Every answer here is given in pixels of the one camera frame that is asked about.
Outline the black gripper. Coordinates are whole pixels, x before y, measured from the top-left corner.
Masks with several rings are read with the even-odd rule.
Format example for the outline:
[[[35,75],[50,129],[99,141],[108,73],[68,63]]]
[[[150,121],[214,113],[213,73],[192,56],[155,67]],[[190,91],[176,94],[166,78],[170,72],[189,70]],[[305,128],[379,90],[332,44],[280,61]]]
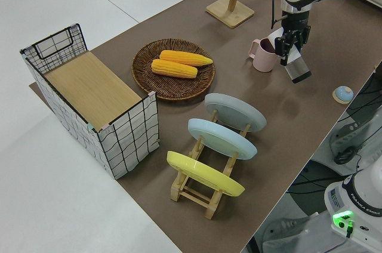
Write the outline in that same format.
[[[310,11],[299,13],[288,13],[283,11],[286,16],[282,20],[283,35],[275,38],[275,53],[281,59],[281,65],[286,66],[291,48],[294,46],[294,32],[296,34],[296,47],[303,47],[307,44],[311,26],[308,25]]]

